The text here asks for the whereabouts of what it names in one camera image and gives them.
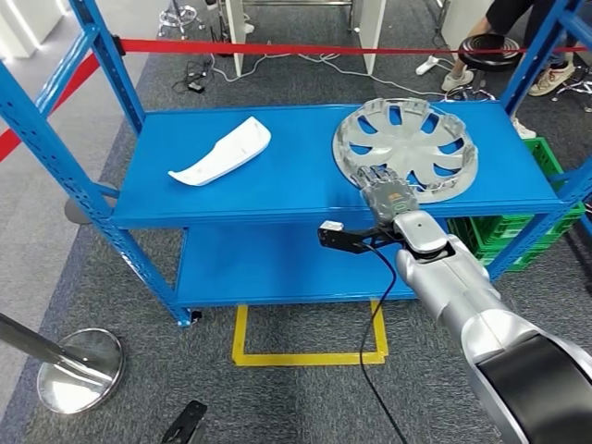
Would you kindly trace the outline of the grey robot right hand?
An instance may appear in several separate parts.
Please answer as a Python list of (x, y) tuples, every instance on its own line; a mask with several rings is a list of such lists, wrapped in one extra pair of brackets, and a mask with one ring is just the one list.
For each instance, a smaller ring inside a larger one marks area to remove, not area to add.
[(353, 179), (379, 226), (387, 226), (398, 215), (420, 208), (406, 180), (387, 166), (361, 166)]

